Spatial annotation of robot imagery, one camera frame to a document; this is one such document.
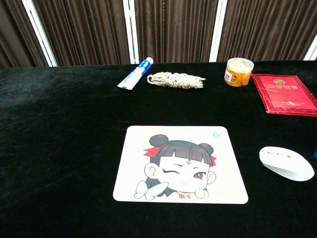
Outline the blue white toothpaste tube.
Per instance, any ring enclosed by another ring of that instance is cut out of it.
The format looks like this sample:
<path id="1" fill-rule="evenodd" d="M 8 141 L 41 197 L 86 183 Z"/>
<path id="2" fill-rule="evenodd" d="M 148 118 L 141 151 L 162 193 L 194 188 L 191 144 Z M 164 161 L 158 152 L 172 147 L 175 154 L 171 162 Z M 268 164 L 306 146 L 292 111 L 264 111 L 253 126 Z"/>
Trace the blue white toothpaste tube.
<path id="1" fill-rule="evenodd" d="M 117 85 L 117 87 L 121 89 L 132 90 L 134 86 L 142 78 L 142 76 L 150 69 L 153 63 L 154 63 L 154 60 L 151 57 L 147 57 L 128 76 L 126 76 Z"/>

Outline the white frame post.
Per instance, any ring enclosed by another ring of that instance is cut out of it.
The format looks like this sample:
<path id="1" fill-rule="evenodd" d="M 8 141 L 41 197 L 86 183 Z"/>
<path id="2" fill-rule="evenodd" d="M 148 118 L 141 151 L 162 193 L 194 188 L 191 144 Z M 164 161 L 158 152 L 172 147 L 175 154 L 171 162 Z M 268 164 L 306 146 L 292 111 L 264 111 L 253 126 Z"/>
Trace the white frame post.
<path id="1" fill-rule="evenodd" d="M 314 40 L 310 44 L 303 60 L 316 60 L 317 59 L 317 33 Z"/>
<path id="2" fill-rule="evenodd" d="M 56 67 L 57 61 L 55 59 L 53 50 L 49 44 L 45 30 L 36 11 L 33 0 L 22 0 L 23 6 L 27 12 L 31 25 L 35 31 L 38 42 L 41 46 L 45 59 L 50 67 Z"/>
<path id="3" fill-rule="evenodd" d="M 138 38 L 137 38 L 137 27 L 136 27 L 135 0 L 122 0 L 122 2 L 123 2 L 130 63 L 138 64 L 140 60 L 139 60 Z"/>
<path id="4" fill-rule="evenodd" d="M 214 29 L 212 34 L 209 62 L 217 61 L 218 50 L 220 46 L 220 40 L 221 40 L 222 29 L 223 29 L 223 23 L 224 23 L 224 18 L 226 13 L 227 1 L 228 0 L 218 0 Z"/>

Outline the brown curtain panel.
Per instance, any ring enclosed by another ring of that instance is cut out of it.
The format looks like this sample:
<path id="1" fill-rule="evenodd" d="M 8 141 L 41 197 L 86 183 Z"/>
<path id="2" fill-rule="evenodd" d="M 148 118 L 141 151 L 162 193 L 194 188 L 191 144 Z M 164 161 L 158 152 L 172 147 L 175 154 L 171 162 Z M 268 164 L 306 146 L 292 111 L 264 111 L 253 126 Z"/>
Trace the brown curtain panel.
<path id="1" fill-rule="evenodd" d="M 122 0 L 32 0 L 57 65 L 129 64 Z"/>
<path id="2" fill-rule="evenodd" d="M 217 61 L 303 60 L 317 34 L 317 0 L 227 0 Z"/>
<path id="3" fill-rule="evenodd" d="M 218 0 L 134 0 L 140 59 L 208 62 Z"/>
<path id="4" fill-rule="evenodd" d="M 0 70 L 48 66 L 22 0 L 0 0 Z"/>

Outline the red certificate booklet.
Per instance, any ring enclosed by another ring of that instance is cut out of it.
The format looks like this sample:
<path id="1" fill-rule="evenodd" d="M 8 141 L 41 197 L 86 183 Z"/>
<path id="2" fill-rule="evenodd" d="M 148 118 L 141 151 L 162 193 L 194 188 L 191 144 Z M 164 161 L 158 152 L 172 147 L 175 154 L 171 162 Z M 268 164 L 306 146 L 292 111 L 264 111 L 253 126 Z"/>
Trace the red certificate booklet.
<path id="1" fill-rule="evenodd" d="M 296 75 L 252 74 L 268 114 L 317 117 L 317 99 Z"/>

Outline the clear jar of rubber bands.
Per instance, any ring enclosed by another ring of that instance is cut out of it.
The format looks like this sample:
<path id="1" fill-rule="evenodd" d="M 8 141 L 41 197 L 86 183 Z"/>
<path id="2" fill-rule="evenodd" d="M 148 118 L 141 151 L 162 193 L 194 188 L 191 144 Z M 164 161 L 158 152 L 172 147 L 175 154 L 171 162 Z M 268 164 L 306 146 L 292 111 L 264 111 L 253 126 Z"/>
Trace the clear jar of rubber bands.
<path id="1" fill-rule="evenodd" d="M 245 58 L 231 58 L 227 61 L 224 82 L 234 87 L 246 86 L 249 83 L 254 63 Z"/>

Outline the black velvet table cloth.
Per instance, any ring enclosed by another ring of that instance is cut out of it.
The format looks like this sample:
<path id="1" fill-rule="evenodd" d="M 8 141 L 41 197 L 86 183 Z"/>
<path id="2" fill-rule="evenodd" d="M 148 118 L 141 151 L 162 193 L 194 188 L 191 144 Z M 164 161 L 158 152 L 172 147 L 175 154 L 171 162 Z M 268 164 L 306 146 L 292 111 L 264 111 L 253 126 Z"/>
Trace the black velvet table cloth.
<path id="1" fill-rule="evenodd" d="M 133 65 L 0 71 L 0 238 L 317 238 L 317 118 L 270 115 L 253 83 L 231 87 L 226 64 L 154 64 L 149 73 L 205 78 L 203 89 L 117 87 Z M 113 199 L 113 145 L 130 125 L 220 125 L 248 193 L 245 205 Z M 315 175 L 266 168 L 266 146 L 302 155 Z"/>

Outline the white computer mouse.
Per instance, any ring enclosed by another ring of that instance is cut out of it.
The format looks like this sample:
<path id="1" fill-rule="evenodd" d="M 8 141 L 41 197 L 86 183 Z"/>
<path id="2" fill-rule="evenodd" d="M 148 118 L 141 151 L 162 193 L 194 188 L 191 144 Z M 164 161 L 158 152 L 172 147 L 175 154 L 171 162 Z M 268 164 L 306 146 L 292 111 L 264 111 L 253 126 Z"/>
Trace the white computer mouse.
<path id="1" fill-rule="evenodd" d="M 311 164 L 290 149 L 266 146 L 259 151 L 259 159 L 269 170 L 293 181 L 308 181 L 315 175 Z"/>

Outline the cartoon girl mouse pad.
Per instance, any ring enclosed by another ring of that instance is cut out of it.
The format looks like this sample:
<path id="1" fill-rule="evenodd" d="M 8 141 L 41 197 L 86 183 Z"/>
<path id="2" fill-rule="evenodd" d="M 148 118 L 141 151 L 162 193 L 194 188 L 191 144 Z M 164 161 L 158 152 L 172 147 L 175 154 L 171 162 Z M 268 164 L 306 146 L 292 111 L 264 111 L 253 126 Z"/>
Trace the cartoon girl mouse pad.
<path id="1" fill-rule="evenodd" d="M 248 195 L 222 126 L 127 128 L 113 145 L 117 201 L 244 204 Z"/>

